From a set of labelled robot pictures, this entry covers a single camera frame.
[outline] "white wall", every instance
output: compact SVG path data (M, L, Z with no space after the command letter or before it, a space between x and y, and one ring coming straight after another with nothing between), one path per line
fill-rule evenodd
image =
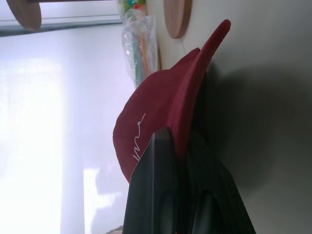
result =
M0 233L123 224L128 182L112 132L134 84L121 30L0 38Z
M210 137L258 234L312 232L311 8L308 0L194 0L183 38L189 52L232 22L213 58Z

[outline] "white embroidered text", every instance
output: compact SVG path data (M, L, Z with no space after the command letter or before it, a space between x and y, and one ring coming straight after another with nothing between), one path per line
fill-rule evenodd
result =
M140 152L140 148L139 148L139 146L137 145L137 139L140 138L140 125L141 125L141 123L142 123L144 117L145 117L145 114L143 115L141 121L139 121L139 122L137 123L137 126L138 126L138 135L135 136L135 144L136 144L136 146L135 146L135 148L134 148L134 152L135 152L136 155L132 155L137 161L140 160L140 156L138 155L138 152Z

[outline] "colorful items in bag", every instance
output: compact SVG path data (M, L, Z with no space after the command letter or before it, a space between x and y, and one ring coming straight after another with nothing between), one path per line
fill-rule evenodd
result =
M145 0L118 0L121 8L122 17L125 16L129 9L139 9L145 6Z

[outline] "plastic bag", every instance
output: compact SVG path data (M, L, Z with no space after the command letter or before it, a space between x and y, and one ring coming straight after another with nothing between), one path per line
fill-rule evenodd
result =
M139 9L125 14L122 43L131 68L131 76L138 87L158 69L156 19Z

